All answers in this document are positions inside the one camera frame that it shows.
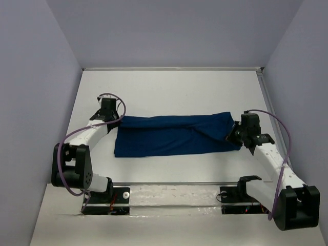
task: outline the gray wall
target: gray wall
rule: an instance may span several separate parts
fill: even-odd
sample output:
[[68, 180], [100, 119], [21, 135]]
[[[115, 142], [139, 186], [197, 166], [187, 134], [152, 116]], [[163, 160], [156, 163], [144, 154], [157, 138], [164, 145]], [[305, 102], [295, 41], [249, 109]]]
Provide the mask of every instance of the gray wall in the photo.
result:
[[305, 0], [264, 70], [276, 114], [289, 126], [295, 172], [321, 192], [328, 243], [328, 1]]
[[45, 0], [0, 1], [0, 244], [29, 245], [81, 69]]
[[47, 0], [83, 68], [267, 64], [302, 0]]

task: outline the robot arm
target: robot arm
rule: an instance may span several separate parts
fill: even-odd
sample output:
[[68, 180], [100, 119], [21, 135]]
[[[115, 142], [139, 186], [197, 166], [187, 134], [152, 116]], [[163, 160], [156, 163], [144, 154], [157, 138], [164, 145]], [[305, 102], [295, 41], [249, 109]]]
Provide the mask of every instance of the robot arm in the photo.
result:
[[[263, 165], [270, 176], [273, 186], [268, 186], [257, 176], [241, 177], [237, 185], [239, 200], [253, 197], [273, 212], [277, 227], [281, 230], [315, 227], [319, 221], [320, 193], [315, 186], [307, 186], [293, 170], [284, 164], [283, 177], [279, 175], [283, 158], [279, 154], [273, 139], [261, 134], [257, 114], [245, 112], [241, 122], [236, 121], [227, 141], [244, 145]], [[279, 196], [274, 208], [276, 187]]]
[[[119, 118], [116, 111], [116, 98], [99, 97], [100, 109], [92, 115], [88, 125], [113, 121]], [[113, 183], [108, 177], [103, 177], [92, 172], [90, 152], [95, 145], [106, 136], [113, 128], [119, 126], [120, 122], [91, 127], [80, 133], [77, 137], [65, 143], [61, 151], [61, 169], [64, 178], [71, 188], [88, 190], [107, 194], [113, 194]], [[57, 166], [57, 144], [54, 148], [51, 182], [56, 187], [64, 187]]]

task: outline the screw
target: screw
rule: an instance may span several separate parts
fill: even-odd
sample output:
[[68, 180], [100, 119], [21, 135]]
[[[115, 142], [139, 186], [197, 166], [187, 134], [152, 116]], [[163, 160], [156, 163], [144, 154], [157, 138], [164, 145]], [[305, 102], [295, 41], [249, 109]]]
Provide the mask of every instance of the screw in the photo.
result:
[[127, 192], [127, 191], [125, 191], [125, 192], [123, 193], [123, 198], [124, 198], [124, 199], [128, 199], [129, 197], [130, 197], [130, 193]]

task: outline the blue cloth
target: blue cloth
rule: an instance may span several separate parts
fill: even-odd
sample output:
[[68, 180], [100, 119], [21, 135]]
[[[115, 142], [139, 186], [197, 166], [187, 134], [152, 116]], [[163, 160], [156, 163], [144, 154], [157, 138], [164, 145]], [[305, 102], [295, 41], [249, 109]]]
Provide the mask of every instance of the blue cloth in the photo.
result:
[[239, 150], [225, 140], [230, 112], [194, 116], [125, 116], [118, 127], [115, 157], [203, 154]]

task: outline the cloth fold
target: cloth fold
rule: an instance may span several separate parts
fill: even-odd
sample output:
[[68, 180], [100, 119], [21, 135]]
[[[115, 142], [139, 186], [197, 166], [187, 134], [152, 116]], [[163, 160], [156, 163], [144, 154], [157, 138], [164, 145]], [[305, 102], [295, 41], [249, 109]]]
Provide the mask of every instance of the cloth fold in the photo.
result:
[[118, 127], [115, 157], [204, 154], [239, 150], [226, 141], [230, 112], [190, 116], [125, 116]]

